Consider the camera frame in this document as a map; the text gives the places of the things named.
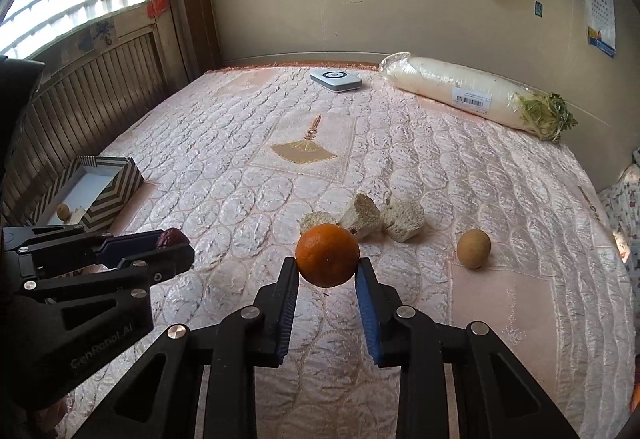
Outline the dark red date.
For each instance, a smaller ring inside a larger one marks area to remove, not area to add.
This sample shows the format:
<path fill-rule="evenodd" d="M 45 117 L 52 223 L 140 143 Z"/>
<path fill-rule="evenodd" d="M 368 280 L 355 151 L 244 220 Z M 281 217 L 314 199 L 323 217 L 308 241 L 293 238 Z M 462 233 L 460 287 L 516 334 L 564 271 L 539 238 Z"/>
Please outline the dark red date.
<path fill-rule="evenodd" d="M 158 237 L 155 247 L 165 248 L 181 244 L 189 244 L 189 239 L 177 228 L 169 228 Z"/>

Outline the brown longan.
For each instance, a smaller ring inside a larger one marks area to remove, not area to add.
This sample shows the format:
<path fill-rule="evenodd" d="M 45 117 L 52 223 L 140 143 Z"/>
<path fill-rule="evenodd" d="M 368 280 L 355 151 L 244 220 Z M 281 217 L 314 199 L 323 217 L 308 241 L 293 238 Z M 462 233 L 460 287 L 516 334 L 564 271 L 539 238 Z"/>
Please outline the brown longan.
<path fill-rule="evenodd" d="M 66 204 L 58 204 L 56 207 L 56 217 L 62 221 L 66 221 L 70 217 L 70 207 Z"/>
<path fill-rule="evenodd" d="M 464 232 L 457 243 L 457 257 L 462 266 L 478 269 L 487 263 L 491 252 L 491 240 L 482 230 Z"/>

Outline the large orange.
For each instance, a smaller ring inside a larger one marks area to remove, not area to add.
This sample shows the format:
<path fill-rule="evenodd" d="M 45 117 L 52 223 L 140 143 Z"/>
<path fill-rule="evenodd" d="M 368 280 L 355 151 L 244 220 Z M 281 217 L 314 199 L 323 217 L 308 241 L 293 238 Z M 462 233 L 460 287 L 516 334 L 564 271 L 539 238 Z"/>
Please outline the large orange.
<path fill-rule="evenodd" d="M 305 231 L 295 248 L 300 274 L 318 287 L 335 287 L 347 282 L 355 274 L 359 259 L 360 249 L 355 237 L 331 223 Z"/>

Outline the pale sugarcane chunk front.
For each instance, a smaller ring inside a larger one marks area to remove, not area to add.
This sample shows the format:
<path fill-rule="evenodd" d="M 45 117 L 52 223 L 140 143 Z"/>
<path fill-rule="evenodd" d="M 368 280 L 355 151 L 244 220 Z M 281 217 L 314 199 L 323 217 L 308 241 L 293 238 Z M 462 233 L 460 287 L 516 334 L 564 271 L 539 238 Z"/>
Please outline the pale sugarcane chunk front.
<path fill-rule="evenodd" d="M 77 223 L 81 222 L 82 218 L 85 216 L 86 210 L 85 208 L 76 208 L 67 220 L 69 225 L 77 225 Z"/>

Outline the pale sugarcane chunk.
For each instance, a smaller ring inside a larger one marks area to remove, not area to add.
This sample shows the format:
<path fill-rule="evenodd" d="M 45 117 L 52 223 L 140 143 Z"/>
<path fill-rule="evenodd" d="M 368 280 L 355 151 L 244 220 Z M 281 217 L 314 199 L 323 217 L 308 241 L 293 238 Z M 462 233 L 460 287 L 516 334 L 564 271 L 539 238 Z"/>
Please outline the pale sugarcane chunk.
<path fill-rule="evenodd" d="M 77 225 L 77 223 L 81 222 L 82 218 L 85 216 L 86 210 L 85 208 L 76 208 L 67 220 L 69 225 Z"/>
<path fill-rule="evenodd" d="M 354 239 L 362 240 L 381 228 L 381 213 L 369 196 L 358 193 L 348 204 L 337 224 Z"/>
<path fill-rule="evenodd" d="M 327 212 L 308 212 L 299 220 L 299 232 L 305 233 L 314 227 L 318 227 L 318 225 L 337 225 L 337 220 Z"/>
<path fill-rule="evenodd" d="M 425 225 L 424 210 L 413 200 L 390 198 L 381 210 L 380 218 L 382 231 L 399 243 L 416 237 Z"/>

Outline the striped white tray box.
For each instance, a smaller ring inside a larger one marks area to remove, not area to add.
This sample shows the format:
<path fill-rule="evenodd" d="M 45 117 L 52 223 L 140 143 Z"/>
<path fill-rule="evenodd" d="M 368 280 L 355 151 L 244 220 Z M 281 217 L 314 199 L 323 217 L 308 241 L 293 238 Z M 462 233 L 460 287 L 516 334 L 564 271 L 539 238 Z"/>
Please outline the striped white tray box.
<path fill-rule="evenodd" d="M 28 225 L 69 225 L 56 217 L 58 204 L 85 208 L 81 222 L 88 232 L 107 230 L 136 194 L 144 179 L 130 157 L 78 156 L 37 203 Z"/>

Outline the pale sugarcane chunk left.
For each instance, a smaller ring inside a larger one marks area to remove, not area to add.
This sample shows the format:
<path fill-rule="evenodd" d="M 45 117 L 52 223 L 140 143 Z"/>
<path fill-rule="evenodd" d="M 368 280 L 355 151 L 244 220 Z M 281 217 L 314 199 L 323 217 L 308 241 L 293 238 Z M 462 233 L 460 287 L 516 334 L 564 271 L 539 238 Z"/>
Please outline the pale sugarcane chunk left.
<path fill-rule="evenodd" d="M 299 220 L 299 232 L 305 233 L 314 227 L 318 227 L 318 225 L 337 225 L 337 220 L 327 212 L 308 212 Z"/>

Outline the pink quilted bed cover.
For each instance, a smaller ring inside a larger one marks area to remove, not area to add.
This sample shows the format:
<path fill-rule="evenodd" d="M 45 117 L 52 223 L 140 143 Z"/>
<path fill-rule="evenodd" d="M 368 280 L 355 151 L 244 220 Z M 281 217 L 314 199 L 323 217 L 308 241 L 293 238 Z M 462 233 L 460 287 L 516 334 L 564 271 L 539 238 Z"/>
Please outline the pink quilted bed cover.
<path fill-rule="evenodd" d="M 190 271 L 152 288 L 156 329 L 220 322 L 300 233 L 336 223 L 404 303 L 486 322 L 580 437 L 614 437 L 634 385 L 631 284 L 575 156 L 362 79 L 337 94 L 303 67 L 208 73 L 107 147 L 151 185 L 122 229 L 173 227 L 194 247 Z"/>

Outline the pale sugarcane chunk right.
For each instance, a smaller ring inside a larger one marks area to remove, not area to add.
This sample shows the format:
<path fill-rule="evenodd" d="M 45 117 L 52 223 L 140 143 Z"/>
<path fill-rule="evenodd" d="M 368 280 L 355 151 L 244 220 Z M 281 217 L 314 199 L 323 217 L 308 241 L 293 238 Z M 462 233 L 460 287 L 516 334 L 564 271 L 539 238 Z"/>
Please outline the pale sugarcane chunk right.
<path fill-rule="evenodd" d="M 390 198 L 381 210 L 380 218 L 382 231 L 399 243 L 416 237 L 425 225 L 424 210 L 413 200 Z"/>

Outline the pale sugarcane chunk middle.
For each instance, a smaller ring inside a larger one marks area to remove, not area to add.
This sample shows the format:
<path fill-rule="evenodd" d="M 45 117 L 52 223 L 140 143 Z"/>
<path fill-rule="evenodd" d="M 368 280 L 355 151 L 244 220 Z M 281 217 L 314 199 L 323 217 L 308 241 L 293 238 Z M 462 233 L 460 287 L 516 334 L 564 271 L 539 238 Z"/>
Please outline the pale sugarcane chunk middle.
<path fill-rule="evenodd" d="M 348 204 L 337 224 L 354 239 L 362 240 L 381 228 L 381 213 L 369 196 L 358 193 Z"/>

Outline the floral blanket pile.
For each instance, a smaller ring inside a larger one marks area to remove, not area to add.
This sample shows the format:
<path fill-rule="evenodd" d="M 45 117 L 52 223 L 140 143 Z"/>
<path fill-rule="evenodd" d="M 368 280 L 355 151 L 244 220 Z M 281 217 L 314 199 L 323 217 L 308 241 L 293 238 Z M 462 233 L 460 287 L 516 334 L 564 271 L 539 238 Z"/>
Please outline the floral blanket pile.
<path fill-rule="evenodd" d="M 632 286 L 639 288 L 639 166 L 598 194 Z"/>

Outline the white square device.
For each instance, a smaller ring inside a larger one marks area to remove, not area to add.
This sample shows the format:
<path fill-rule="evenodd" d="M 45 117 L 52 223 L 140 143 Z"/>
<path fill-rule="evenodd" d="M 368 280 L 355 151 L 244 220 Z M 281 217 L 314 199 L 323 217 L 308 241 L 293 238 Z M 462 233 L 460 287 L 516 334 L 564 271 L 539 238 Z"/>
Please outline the white square device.
<path fill-rule="evenodd" d="M 360 77 L 341 69 L 311 69 L 309 76 L 312 81 L 334 92 L 358 90 L 362 87 Z"/>

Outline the wrapped white daikon radish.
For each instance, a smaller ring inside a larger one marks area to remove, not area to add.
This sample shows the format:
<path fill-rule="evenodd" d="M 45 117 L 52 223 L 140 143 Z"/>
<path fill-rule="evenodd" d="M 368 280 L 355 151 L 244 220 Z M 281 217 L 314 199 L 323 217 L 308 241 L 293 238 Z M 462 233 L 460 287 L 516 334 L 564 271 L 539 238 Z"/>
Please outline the wrapped white daikon radish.
<path fill-rule="evenodd" d="M 386 56 L 378 71 L 402 91 L 528 132 L 541 141 L 559 142 L 564 132 L 578 125 L 562 96 L 484 70 L 398 52 Z"/>

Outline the small teal wall sticker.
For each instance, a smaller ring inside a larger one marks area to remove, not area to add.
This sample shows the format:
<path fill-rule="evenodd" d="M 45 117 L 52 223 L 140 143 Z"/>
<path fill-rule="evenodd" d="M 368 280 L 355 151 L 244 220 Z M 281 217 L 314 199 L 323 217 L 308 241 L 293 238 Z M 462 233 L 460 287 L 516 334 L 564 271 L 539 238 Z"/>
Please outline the small teal wall sticker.
<path fill-rule="evenodd" d="M 542 5 L 541 2 L 536 1 L 535 2 L 535 15 L 538 17 L 542 17 L 542 14 L 544 13 L 544 6 Z"/>

